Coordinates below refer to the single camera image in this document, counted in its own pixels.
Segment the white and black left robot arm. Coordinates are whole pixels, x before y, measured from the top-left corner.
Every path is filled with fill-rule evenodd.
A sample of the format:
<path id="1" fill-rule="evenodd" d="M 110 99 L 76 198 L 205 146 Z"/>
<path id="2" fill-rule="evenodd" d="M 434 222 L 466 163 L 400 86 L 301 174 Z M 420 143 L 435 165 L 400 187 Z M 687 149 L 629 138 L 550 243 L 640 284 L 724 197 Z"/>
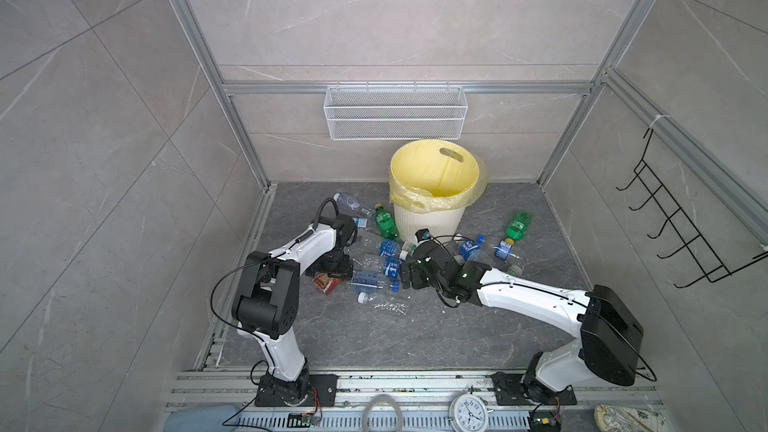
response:
<path id="1" fill-rule="evenodd" d="M 270 252 L 251 253 L 244 265 L 225 274 L 239 275 L 231 317 L 209 309 L 221 323 L 259 344 L 266 362 L 266 380 L 281 399 L 297 403 L 310 392 L 308 361 L 299 349 L 293 324 L 299 309 L 300 277 L 325 274 L 349 279 L 352 260 L 345 249 L 353 245 L 358 227 L 340 212 L 337 201 L 324 199 L 307 229 Z"/>

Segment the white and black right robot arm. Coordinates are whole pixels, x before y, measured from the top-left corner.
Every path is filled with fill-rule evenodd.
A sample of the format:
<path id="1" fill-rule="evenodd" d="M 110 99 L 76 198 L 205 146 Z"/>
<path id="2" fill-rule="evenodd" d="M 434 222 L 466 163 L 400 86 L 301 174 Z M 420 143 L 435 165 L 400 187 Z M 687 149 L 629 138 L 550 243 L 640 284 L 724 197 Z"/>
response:
<path id="1" fill-rule="evenodd" d="M 405 261 L 407 281 L 430 286 L 449 306 L 470 303 L 512 311 L 569 333 L 573 340 L 538 352 L 518 380 L 521 395 L 552 404 L 573 385 L 594 378 L 632 386 L 638 377 L 657 376 L 642 358 L 644 330 L 611 288 L 590 291 L 557 288 L 503 272 L 490 264 L 463 264 L 437 240 L 424 241 Z"/>

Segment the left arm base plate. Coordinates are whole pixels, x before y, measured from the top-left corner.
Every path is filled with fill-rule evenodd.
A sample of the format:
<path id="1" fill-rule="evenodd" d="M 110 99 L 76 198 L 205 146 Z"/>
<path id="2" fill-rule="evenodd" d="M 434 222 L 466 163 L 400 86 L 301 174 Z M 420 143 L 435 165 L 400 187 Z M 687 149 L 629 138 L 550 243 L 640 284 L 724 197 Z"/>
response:
<path id="1" fill-rule="evenodd" d="M 310 374 L 300 376 L 295 382 L 286 382 L 265 374 L 260 379 L 254 405 L 256 407 L 331 407 L 335 403 L 338 376 L 334 374 Z"/>

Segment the orange tea bottle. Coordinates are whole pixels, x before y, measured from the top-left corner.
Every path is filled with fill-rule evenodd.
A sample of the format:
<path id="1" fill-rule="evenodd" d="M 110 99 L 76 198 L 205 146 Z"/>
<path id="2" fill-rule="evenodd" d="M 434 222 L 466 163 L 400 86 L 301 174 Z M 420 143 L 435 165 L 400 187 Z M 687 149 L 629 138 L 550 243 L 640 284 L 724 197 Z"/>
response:
<path id="1" fill-rule="evenodd" d="M 331 277 L 326 273 L 322 273 L 313 279 L 313 283 L 320 292 L 322 292 L 324 295 L 329 295 L 338 286 L 340 280 L 338 278 Z"/>

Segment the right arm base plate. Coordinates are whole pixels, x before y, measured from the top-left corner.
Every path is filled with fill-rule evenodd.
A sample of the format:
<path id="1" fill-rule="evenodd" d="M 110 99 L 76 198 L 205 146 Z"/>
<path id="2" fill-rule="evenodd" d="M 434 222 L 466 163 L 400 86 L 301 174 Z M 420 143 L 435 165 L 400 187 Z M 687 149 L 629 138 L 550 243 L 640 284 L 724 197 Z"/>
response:
<path id="1" fill-rule="evenodd" d="M 524 373 L 495 372 L 489 378 L 492 381 L 496 403 L 500 406 L 538 404 L 572 406 L 577 404 L 571 386 L 560 392 L 553 392 L 535 379 L 528 378 Z"/>

